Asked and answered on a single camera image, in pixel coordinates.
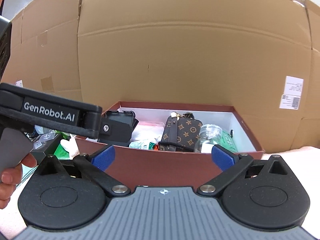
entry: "leather strap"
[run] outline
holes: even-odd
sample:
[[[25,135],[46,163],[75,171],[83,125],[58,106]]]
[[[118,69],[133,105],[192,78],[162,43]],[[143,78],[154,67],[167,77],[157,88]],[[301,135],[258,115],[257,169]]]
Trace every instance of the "leather strap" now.
[[[169,135],[168,135],[168,146],[167,146],[167,150],[170,152],[175,152],[176,151],[176,146],[171,145],[170,143],[177,143],[177,136],[178,136],[178,120],[176,117],[173,117],[171,119],[171,127],[170,127],[170,131],[169,131]]]

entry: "open box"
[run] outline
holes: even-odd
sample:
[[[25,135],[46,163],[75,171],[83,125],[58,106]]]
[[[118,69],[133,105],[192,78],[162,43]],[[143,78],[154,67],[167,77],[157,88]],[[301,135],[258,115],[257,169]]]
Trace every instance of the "open box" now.
[[[192,112],[196,119],[234,131],[236,146],[241,152],[261,159],[264,150],[250,128],[232,106],[194,105],[154,102],[118,102],[110,110],[132,110],[139,121],[166,122],[171,112]],[[76,137],[80,153],[93,154],[105,146]],[[138,185],[186,186],[194,189],[214,178],[221,170],[212,162],[211,154],[165,152],[115,146],[116,155],[105,170],[132,190]]]

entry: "pink fabric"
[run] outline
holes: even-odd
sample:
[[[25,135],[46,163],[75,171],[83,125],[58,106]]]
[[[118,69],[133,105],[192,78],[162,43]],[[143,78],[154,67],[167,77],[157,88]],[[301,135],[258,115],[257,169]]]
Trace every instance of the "pink fabric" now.
[[[302,227],[311,235],[320,238],[319,214],[320,214],[320,149],[313,147],[303,147],[301,149],[279,153],[287,162],[292,171],[300,180],[305,190],[308,192],[311,205]],[[269,154],[263,155],[262,159],[268,159]],[[0,231],[8,239],[14,238],[26,225],[18,211],[17,201],[23,190],[26,180],[13,193],[8,206],[0,210]]]

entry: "black circular housing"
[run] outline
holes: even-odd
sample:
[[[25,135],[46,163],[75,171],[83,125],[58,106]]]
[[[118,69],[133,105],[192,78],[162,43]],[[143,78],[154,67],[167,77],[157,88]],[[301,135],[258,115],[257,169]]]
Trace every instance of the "black circular housing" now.
[[[84,225],[106,205],[106,196],[98,185],[56,174],[45,175],[41,183],[29,185],[22,194],[18,208],[26,224],[49,230]]]
[[[297,179],[268,174],[235,181],[223,192],[222,204],[232,218],[249,227],[280,230],[302,224],[310,199]]]

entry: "fingernail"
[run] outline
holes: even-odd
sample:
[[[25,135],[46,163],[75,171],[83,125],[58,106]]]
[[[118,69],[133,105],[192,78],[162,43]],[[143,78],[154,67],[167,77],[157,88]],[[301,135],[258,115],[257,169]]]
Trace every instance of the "fingernail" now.
[[[10,173],[4,172],[1,177],[1,181],[5,184],[10,184],[13,180],[13,177]]]

